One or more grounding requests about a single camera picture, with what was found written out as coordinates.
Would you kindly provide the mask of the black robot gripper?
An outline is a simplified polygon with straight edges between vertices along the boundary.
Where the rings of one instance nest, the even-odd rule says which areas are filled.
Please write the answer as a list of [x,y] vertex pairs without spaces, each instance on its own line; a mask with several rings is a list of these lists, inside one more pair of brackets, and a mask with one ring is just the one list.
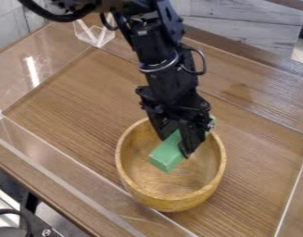
[[169,60],[159,64],[142,63],[141,72],[147,79],[147,85],[137,89],[137,94],[142,98],[142,108],[163,141],[178,127],[178,148],[186,158],[206,141],[214,127],[213,118],[201,124],[195,123],[211,116],[211,105],[197,91],[198,76],[206,73],[207,67],[201,71],[195,70],[194,52],[205,57],[199,50],[182,44]]

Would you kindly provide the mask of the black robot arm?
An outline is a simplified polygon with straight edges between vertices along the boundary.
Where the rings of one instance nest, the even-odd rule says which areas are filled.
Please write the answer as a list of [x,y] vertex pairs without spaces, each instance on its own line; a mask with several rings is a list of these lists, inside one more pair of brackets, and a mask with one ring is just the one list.
[[194,55],[203,52],[182,42],[183,18],[170,0],[95,0],[97,11],[111,13],[139,59],[147,84],[137,88],[142,109],[158,136],[165,140],[178,131],[178,150],[190,156],[206,141],[211,129],[210,103],[197,92]]

